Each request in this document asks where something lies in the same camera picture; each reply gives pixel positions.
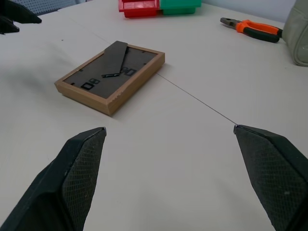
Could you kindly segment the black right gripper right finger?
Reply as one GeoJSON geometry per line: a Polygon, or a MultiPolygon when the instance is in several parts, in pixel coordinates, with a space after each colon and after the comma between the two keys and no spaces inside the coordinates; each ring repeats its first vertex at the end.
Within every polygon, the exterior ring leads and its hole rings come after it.
{"type": "Polygon", "coordinates": [[[308,229],[308,160],[284,136],[234,126],[251,185],[277,231],[308,229]]]}

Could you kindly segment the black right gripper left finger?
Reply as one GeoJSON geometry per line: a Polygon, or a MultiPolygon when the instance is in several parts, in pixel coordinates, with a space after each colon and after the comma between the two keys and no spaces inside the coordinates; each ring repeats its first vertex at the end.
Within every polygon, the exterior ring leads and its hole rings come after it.
{"type": "Polygon", "coordinates": [[[34,178],[2,231],[81,231],[96,189],[106,128],[70,138],[34,178]]]}

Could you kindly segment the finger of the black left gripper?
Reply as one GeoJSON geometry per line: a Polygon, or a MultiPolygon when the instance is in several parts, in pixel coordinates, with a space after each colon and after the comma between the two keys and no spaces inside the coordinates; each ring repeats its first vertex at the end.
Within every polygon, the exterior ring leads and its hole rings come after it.
{"type": "Polygon", "coordinates": [[[22,24],[40,24],[42,22],[27,7],[11,0],[0,1],[0,15],[22,24]]]}
{"type": "Polygon", "coordinates": [[[3,15],[0,16],[0,33],[1,34],[4,35],[7,33],[17,33],[19,31],[20,29],[13,24],[12,20],[10,20],[9,18],[3,15]]]}

